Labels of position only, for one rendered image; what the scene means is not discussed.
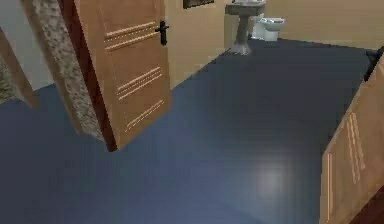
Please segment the brown wooden room door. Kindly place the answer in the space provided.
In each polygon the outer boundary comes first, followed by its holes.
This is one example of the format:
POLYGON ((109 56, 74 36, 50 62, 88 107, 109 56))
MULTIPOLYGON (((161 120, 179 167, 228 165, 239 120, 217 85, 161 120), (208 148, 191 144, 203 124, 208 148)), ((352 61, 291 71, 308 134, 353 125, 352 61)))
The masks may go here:
POLYGON ((167 44, 155 29, 164 0, 58 0, 110 152, 125 147, 171 105, 167 44))
POLYGON ((384 224, 384 48, 322 155, 318 224, 384 224))

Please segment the white toilet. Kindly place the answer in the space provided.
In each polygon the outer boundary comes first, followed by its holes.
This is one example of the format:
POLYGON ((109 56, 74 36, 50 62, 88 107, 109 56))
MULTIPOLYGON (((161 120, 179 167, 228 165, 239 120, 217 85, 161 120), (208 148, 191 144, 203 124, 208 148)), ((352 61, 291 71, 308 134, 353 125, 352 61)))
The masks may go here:
POLYGON ((279 33, 284 24, 284 18, 265 17, 264 14, 254 16, 251 38, 275 42, 278 39, 279 33))

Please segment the grey pedestal sink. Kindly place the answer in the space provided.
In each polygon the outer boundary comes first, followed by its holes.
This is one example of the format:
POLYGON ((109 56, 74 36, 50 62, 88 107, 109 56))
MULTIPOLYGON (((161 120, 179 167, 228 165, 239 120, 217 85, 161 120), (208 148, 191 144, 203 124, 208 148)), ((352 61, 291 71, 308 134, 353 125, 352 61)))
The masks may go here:
POLYGON ((239 55, 251 53, 248 41, 248 21, 252 16, 258 16, 265 11, 266 0, 233 0, 225 6, 227 15, 239 17, 236 38, 229 52, 239 55))

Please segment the dark framed wall picture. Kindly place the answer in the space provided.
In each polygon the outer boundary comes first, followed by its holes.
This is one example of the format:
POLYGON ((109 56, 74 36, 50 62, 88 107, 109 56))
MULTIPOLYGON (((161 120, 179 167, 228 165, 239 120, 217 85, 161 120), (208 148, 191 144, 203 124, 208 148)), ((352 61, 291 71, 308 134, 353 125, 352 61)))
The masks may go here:
POLYGON ((189 9, 193 7, 198 7, 201 5, 214 3, 215 0, 183 0, 183 8, 189 9))

